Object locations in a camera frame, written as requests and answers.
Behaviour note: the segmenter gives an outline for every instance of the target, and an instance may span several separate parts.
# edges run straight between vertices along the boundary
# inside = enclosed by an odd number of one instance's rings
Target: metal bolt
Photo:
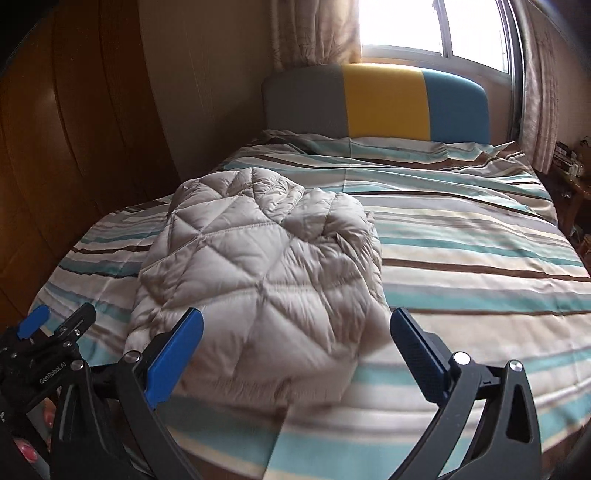
[[[125,360],[129,364],[134,364],[142,357],[142,354],[139,353],[137,350],[130,350],[123,356],[123,360]]]
[[[84,367],[84,362],[82,360],[74,360],[71,364],[70,364],[70,368],[76,372],[78,370],[82,370],[82,368]]]
[[[466,352],[456,352],[453,354],[453,359],[458,365],[467,365],[470,363],[470,355]]]
[[[511,360],[509,362],[509,367],[515,372],[521,372],[523,370],[523,364],[518,360]]]

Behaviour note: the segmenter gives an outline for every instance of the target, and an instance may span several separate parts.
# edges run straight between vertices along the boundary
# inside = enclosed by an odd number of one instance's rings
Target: beige curtain
[[[525,78],[519,144],[547,173],[558,130],[558,88],[549,20],[528,0],[512,0],[523,45]]]
[[[361,59],[359,0],[271,0],[277,70]]]

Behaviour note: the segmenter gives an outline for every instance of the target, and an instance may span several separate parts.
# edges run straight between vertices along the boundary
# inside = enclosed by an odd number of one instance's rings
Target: striped duvet
[[[266,131],[220,168],[270,168],[307,186],[355,195],[374,213],[384,290],[451,350],[523,361],[543,449],[591,412],[591,278],[556,227],[550,197],[515,144],[331,140]],[[80,348],[91,364],[122,353],[140,265],[170,198],[105,216],[67,254],[35,303],[51,330],[84,301],[97,322]],[[477,402],[448,462],[456,466]],[[182,447],[252,478],[385,479],[431,420],[394,344],[363,358],[343,400],[252,412],[173,397],[160,415]]]

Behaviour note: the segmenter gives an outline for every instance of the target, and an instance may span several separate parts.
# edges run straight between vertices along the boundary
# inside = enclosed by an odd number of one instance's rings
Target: pink object
[[[29,463],[35,463],[37,460],[39,460],[37,452],[28,441],[23,439],[14,439],[14,443],[17,444],[18,449]]]

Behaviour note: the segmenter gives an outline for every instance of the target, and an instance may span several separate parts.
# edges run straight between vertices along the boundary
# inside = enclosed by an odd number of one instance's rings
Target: quilted jacket
[[[372,216],[264,168],[181,185],[139,282],[126,349],[200,309],[203,339],[177,392],[205,400],[338,401],[360,352],[391,341]]]

